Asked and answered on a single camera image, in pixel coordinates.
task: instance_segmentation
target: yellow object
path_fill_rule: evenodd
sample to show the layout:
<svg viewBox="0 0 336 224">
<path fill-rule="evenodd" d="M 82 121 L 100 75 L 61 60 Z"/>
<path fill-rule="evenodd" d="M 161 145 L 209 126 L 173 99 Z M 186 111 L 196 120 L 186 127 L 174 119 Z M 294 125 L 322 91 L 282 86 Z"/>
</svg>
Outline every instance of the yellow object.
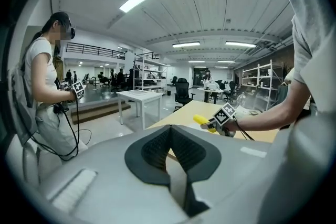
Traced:
<svg viewBox="0 0 336 224">
<path fill-rule="evenodd" d="M 208 123 L 209 120 L 201 115 L 194 115 L 194 121 L 197 122 L 199 125 L 202 125 L 202 124 L 205 124 L 205 123 Z M 208 129 L 209 132 L 211 133 L 216 133 L 217 130 L 216 128 L 211 128 L 211 129 Z"/>
</svg>

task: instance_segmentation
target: black railing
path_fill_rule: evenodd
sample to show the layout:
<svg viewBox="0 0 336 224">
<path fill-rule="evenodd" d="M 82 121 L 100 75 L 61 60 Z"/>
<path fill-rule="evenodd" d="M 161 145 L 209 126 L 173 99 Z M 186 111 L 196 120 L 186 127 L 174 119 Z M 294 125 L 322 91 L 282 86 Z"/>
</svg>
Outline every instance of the black railing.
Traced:
<svg viewBox="0 0 336 224">
<path fill-rule="evenodd" d="M 91 46 L 91 45 L 80 44 L 80 43 L 69 42 L 67 45 L 66 52 L 76 52 L 78 54 L 99 55 L 99 56 L 105 56 L 105 57 L 118 58 L 118 59 L 125 60 L 124 52 L 105 49 L 105 48 Z"/>
<path fill-rule="evenodd" d="M 159 59 L 159 54 L 156 54 L 155 52 L 147 52 L 146 54 L 138 54 L 137 55 L 139 58 L 145 58 L 148 60 L 155 60 Z"/>
</svg>

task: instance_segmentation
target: white sleeve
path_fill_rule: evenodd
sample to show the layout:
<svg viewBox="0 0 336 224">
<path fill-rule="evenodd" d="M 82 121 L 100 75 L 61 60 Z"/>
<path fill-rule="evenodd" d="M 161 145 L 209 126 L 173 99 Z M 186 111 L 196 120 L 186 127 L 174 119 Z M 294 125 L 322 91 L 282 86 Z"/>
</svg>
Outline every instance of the white sleeve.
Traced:
<svg viewBox="0 0 336 224">
<path fill-rule="evenodd" d="M 48 41 L 41 39 L 41 40 L 37 40 L 35 41 L 31 48 L 28 51 L 28 60 L 30 62 L 33 62 L 33 59 L 39 55 L 39 54 L 48 54 L 49 58 L 48 58 L 48 62 L 50 61 L 51 57 L 52 57 L 52 49 L 51 49 L 51 45 Z"/>
</svg>

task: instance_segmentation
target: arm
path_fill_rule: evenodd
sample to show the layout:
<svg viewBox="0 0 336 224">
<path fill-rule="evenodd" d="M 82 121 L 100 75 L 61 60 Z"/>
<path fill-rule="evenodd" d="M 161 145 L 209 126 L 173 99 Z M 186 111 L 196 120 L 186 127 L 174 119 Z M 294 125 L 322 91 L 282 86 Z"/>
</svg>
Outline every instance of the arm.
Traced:
<svg viewBox="0 0 336 224">
<path fill-rule="evenodd" d="M 267 131 L 294 122 L 310 96 L 308 87 L 293 80 L 290 92 L 284 102 L 258 115 L 238 119 L 239 126 L 245 131 Z M 230 131 L 238 131 L 234 121 L 225 124 Z"/>
<path fill-rule="evenodd" d="M 34 99 L 48 104 L 74 100 L 72 92 L 58 91 L 46 86 L 48 57 L 46 53 L 38 54 L 31 63 L 31 88 Z"/>
</svg>

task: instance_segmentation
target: wooden platform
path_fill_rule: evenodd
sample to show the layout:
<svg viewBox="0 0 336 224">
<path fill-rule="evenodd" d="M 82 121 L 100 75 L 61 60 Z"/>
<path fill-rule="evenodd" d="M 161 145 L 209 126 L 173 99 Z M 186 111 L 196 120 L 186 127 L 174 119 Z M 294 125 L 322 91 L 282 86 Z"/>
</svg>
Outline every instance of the wooden platform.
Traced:
<svg viewBox="0 0 336 224">
<path fill-rule="evenodd" d="M 121 107 L 122 110 L 126 110 L 129 109 L 131 106 L 123 101 L 121 102 Z M 83 108 L 78 109 L 79 123 L 92 121 L 114 113 L 118 113 L 117 101 L 111 101 L 104 104 L 84 106 Z M 72 122 L 74 124 L 77 124 L 76 108 L 71 109 L 70 116 L 72 118 Z"/>
</svg>

